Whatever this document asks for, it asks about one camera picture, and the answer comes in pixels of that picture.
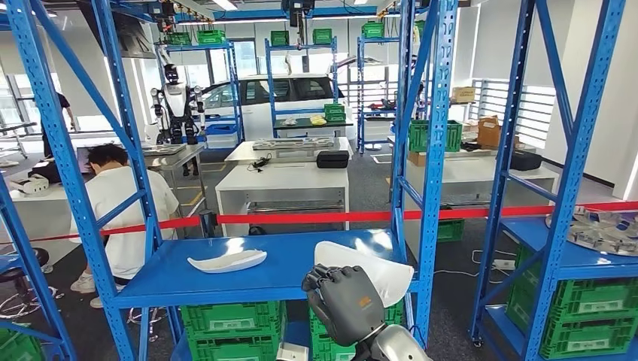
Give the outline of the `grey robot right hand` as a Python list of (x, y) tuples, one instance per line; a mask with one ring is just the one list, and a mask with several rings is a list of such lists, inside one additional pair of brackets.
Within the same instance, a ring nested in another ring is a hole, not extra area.
[(314, 265), (302, 290), (329, 336), (351, 346), (385, 327), (384, 306), (372, 281), (359, 266)]

